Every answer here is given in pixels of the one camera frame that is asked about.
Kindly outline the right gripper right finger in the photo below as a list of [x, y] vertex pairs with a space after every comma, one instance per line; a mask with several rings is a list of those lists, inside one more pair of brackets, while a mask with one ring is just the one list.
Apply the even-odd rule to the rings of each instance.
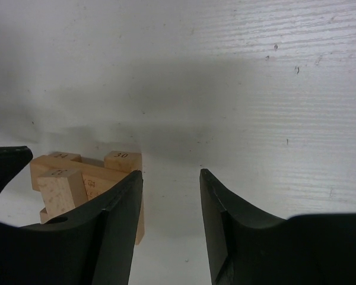
[[285, 220], [207, 169], [200, 192], [212, 284], [356, 284], [356, 213]]

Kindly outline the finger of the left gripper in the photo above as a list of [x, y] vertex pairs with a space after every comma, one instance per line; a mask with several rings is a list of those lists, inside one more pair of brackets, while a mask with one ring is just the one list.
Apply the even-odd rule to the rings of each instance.
[[27, 146], [0, 147], [0, 193], [32, 160]]

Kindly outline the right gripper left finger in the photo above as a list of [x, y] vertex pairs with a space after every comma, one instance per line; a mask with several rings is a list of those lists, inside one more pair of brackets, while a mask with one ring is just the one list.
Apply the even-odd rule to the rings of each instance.
[[142, 187], [134, 171], [45, 224], [0, 222], [0, 284], [127, 284]]

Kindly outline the wood block two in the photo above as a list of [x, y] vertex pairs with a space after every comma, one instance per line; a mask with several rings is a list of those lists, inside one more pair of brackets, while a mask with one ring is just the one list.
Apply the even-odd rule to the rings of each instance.
[[45, 224], [47, 223], [51, 218], [49, 217], [47, 210], [43, 208], [40, 212], [40, 223]]

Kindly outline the wood block three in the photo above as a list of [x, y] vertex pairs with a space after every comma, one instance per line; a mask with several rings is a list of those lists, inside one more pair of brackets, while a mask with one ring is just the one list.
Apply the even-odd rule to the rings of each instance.
[[112, 188], [128, 174], [118, 170], [106, 169], [68, 159], [52, 156], [40, 156], [30, 162], [31, 184], [35, 191], [40, 191], [37, 178], [50, 171], [58, 169], [78, 169], [82, 173], [85, 190], [89, 200]]

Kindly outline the wood block four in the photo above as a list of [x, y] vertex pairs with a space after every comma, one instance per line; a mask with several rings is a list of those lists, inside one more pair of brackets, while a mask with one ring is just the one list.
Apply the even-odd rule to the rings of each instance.
[[49, 156], [59, 159], [66, 159], [74, 162], [82, 162], [81, 155], [75, 153], [54, 152], [50, 153]]

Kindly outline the wood block five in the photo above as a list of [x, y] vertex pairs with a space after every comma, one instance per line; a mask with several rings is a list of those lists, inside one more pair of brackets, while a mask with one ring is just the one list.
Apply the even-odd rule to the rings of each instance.
[[[142, 154], [128, 151], [111, 151], [104, 157], [104, 167], [120, 172], [142, 171]], [[142, 198], [135, 244], [139, 245], [145, 234], [144, 199]]]

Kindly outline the wood block one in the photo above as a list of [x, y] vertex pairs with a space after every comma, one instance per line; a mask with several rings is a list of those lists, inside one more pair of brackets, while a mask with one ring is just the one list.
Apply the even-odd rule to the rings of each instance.
[[78, 169], [50, 170], [37, 178], [37, 185], [49, 219], [88, 201], [82, 173]]

